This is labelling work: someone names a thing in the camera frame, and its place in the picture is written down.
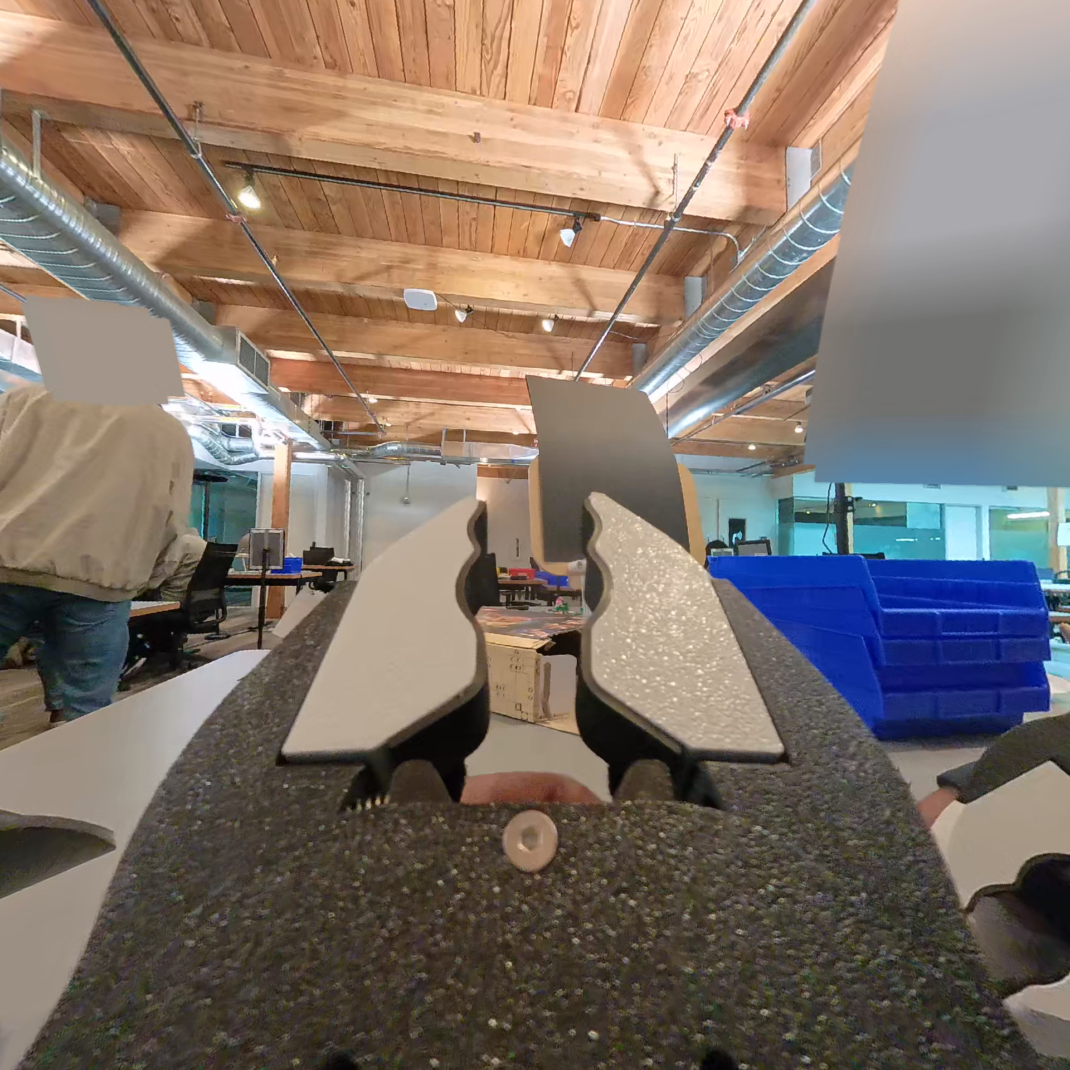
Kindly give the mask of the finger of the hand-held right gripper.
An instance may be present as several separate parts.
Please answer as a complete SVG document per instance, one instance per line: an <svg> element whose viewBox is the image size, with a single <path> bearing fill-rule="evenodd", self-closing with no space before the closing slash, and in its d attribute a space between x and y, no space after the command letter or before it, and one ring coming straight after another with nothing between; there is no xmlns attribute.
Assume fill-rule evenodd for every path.
<svg viewBox="0 0 1070 1070"><path fill-rule="evenodd" d="M1003 1005L1038 1054L1069 1056L1069 976L1057 983L1026 985Z"/></svg>
<svg viewBox="0 0 1070 1070"><path fill-rule="evenodd" d="M1034 865L1069 860L1068 760L1048 756L968 801L974 768L967 763L941 776L957 800L931 828L965 913L982 896L1020 885Z"/></svg>

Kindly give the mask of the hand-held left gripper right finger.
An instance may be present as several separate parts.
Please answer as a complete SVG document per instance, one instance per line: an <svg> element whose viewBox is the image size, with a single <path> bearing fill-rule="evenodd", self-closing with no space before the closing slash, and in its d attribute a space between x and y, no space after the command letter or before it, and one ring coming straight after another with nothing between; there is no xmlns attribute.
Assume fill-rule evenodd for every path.
<svg viewBox="0 0 1070 1070"><path fill-rule="evenodd" d="M717 806L706 765L786 759L709 574L603 492L584 503L585 593L576 716L614 801Z"/></svg>

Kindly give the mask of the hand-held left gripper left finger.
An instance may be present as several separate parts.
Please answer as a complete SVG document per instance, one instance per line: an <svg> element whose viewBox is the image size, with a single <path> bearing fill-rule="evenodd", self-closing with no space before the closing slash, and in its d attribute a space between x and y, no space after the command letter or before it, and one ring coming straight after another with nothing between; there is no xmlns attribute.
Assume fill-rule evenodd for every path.
<svg viewBox="0 0 1070 1070"><path fill-rule="evenodd" d="M468 580L486 548L486 508L467 498L361 574L279 758L358 765L396 794L406 778L460 802L467 758L490 722L486 642Z"/></svg>

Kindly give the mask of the stack of blue storage bins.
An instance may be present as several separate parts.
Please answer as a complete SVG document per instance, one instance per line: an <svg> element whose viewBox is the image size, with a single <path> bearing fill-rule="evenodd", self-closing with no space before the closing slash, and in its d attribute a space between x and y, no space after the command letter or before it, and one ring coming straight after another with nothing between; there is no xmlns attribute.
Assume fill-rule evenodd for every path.
<svg viewBox="0 0 1070 1070"><path fill-rule="evenodd" d="M998 734L1046 712L1050 620L1027 561L709 557L880 740Z"/></svg>

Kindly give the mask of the cardboard box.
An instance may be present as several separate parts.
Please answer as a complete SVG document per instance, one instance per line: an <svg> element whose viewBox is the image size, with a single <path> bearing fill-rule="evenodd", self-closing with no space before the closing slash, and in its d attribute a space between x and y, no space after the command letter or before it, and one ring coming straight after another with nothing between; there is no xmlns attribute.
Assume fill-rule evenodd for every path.
<svg viewBox="0 0 1070 1070"><path fill-rule="evenodd" d="M577 734L579 631L488 633L485 641L490 712Z"/></svg>

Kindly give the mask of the dark printed board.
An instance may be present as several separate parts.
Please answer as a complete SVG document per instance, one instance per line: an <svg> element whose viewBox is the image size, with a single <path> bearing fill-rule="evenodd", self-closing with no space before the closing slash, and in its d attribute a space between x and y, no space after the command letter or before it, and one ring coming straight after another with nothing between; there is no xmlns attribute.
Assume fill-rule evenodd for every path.
<svg viewBox="0 0 1070 1070"><path fill-rule="evenodd" d="M518 610L510 607L482 608L476 621L489 641L528 649L552 649L564 653L579 649L585 617L575 612L547 608Z"/></svg>

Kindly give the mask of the small monitor on stand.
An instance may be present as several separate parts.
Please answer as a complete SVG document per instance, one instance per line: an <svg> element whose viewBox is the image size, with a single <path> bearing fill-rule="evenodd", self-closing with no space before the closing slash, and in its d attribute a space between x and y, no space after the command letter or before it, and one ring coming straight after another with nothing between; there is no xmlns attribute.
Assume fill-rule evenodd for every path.
<svg viewBox="0 0 1070 1070"><path fill-rule="evenodd" d="M281 568L285 563L286 534L280 528L253 528L248 533L247 564L257 579L258 621L265 620L266 578L271 569Z"/></svg>

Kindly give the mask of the wood framed black board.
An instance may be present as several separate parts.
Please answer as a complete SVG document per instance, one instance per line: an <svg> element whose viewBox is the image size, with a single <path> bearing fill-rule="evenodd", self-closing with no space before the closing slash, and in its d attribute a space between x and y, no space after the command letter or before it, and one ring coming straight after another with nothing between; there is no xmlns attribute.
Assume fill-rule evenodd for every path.
<svg viewBox="0 0 1070 1070"><path fill-rule="evenodd" d="M689 552L700 565L704 566L706 560L705 537L701 528L698 491L690 470L682 463L677 463L676 468L685 505ZM547 566L548 570L553 574L561 575L572 569L574 566L579 567L582 556L565 561L564 557L552 555L547 548L547 536L542 528L542 483L538 459L532 460L528 467L528 514L531 524L532 556L535 557L537 564Z"/></svg>

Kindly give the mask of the black office chair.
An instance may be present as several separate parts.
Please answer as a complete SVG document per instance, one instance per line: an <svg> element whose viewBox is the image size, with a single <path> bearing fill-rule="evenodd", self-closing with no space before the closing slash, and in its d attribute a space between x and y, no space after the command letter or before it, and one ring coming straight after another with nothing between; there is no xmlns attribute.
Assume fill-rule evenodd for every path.
<svg viewBox="0 0 1070 1070"><path fill-rule="evenodd" d="M167 635L164 649L171 669L185 664L183 651L188 636L225 637L221 633L221 622L228 614L225 587L235 552L236 542L207 542L179 609L163 614Z"/></svg>

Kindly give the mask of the black ceiling pipe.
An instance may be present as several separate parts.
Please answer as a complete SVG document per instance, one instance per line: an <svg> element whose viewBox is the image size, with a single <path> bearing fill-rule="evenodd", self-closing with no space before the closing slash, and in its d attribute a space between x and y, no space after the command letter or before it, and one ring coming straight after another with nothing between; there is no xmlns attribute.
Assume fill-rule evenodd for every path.
<svg viewBox="0 0 1070 1070"><path fill-rule="evenodd" d="M194 164L205 178L208 186L215 194L216 199L221 203L221 208L225 211L228 220L236 224L257 258L260 260L262 265L266 268L271 279L281 292L282 297L287 301L290 308L299 316L299 319L303 322L304 327L308 330L310 335L312 335L314 341L318 343L318 347L324 352L325 355L327 355L328 363L334 366L336 372L341 377L341 381L343 385L348 387L349 393L355 396L365 414L368 416L368 419L371 421L374 433L381 439L385 435L386 429L382 422L378 419L371 402L360 389L357 389L341 361L328 346L328 341L325 340L319 330L315 326L312 318L306 312L305 307L275 265L268 250L260 243L258 236L254 234L249 226L249 221L246 218L246 214L241 207L239 207L234 197L227 192L225 185L221 184L221 179L217 175L210 162L207 160L207 155L203 152L200 141L197 138L194 138L192 132L187 129L183 120L179 118L179 114L175 113L168 100L166 100L165 94L156 85L155 80L143 65L134 48L129 45L129 42L120 30L118 24L114 22L113 15L110 14L108 7L105 5L105 2L89 1L88 5L92 9L92 12L100 20L101 26L107 32L108 36L113 41L116 49L118 49L125 62L127 62L133 75L137 79L138 83L141 85L142 89L148 93L150 100L152 100L156 109L167 122L168 127L175 133L181 146L183 146L187 155L192 157Z"/></svg>
<svg viewBox="0 0 1070 1070"><path fill-rule="evenodd" d="M641 266L638 269L638 272L636 272L635 279L628 285L620 303L613 310L613 314L611 314L608 318L605 327L593 343L588 355L575 372L575 381L580 381L582 379L583 372L587 370L593 360L599 354L603 343L608 341L608 338L612 333L612 328L615 327L617 321L620 321L622 317L622 314L625 312L631 299L633 299L635 291L649 273L649 269L653 268L659 254L662 253L662 248L664 248L664 244L667 244L669 236L676 231L681 219L688 213L692 200L696 198L698 192L700 192L705 179L709 175L715 163L722 155L724 149L729 144L729 141L733 138L734 133L737 129L745 129L748 127L750 123L751 107L755 102L758 94L762 90L762 87L764 87L764 85L766 85L769 80L771 72L777 67L784 54L788 52L788 49L801 29L802 24L808 18L812 7L815 7L815 1L804 1L799 7L796 9L791 21L788 22L788 26L780 35L776 46L771 49L769 59L767 59L762 67L756 72L755 79L748 87L747 91L743 93L742 100L734 108L727 110L720 135L715 141L707 157L700 166L698 172L688 184L686 192L683 194L676 205L673 207L670 214L664 218L662 233L659 235L654 246L649 249L649 253L646 255Z"/></svg>

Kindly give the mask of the black light track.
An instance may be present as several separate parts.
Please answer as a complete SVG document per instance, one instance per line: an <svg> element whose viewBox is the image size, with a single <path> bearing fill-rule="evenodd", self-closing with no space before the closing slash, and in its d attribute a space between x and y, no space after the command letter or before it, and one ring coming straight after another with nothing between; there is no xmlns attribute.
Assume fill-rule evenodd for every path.
<svg viewBox="0 0 1070 1070"><path fill-rule="evenodd" d="M545 207L535 203L520 202L503 199L500 197L482 196L480 194L465 194L460 192L434 192L430 188L423 188L417 185L383 182L379 180L368 180L361 178L348 178L341 175L327 175L310 170L288 168L265 164L242 163L227 159L223 162L223 167L229 170L241 171L249 175L263 175L278 179L293 179L301 181L315 181L327 183L330 185L343 186L346 188L365 189L365 192L381 192L407 194L408 196L418 196L437 200L464 203L471 207L501 207L509 208L528 213L541 213L542 215L563 216L570 220L579 221L608 221L608 217L593 211L582 211L570 207Z"/></svg>

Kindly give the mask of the wooden post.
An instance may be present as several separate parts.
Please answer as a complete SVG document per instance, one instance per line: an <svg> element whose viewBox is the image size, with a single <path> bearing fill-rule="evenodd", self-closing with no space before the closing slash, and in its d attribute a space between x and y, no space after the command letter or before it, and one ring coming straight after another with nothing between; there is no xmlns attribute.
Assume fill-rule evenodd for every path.
<svg viewBox="0 0 1070 1070"><path fill-rule="evenodd" d="M289 528L292 456L291 441L285 440L275 446L270 528L282 531L284 542L288 537ZM268 620L279 620L286 608L286 588L281 586L269 588L264 606Z"/></svg>

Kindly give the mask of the silver ribbed air duct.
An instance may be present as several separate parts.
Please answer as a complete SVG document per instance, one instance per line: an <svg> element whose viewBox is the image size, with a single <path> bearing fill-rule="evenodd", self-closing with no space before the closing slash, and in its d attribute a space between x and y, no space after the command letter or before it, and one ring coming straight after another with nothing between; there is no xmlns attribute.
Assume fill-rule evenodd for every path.
<svg viewBox="0 0 1070 1070"><path fill-rule="evenodd" d="M2 141L2 242L85 299L137 306L166 321L180 364L303 448L330 454L315 422L268 382L268 361L234 328L215 328L86 207Z"/></svg>
<svg viewBox="0 0 1070 1070"><path fill-rule="evenodd" d="M635 377L635 389L647 394L651 400L662 397L691 372L691 364L710 343L727 336L761 301L783 289L802 265L829 248L842 226L859 148L859 143L852 146L756 241L727 281L703 301L662 352Z"/></svg>

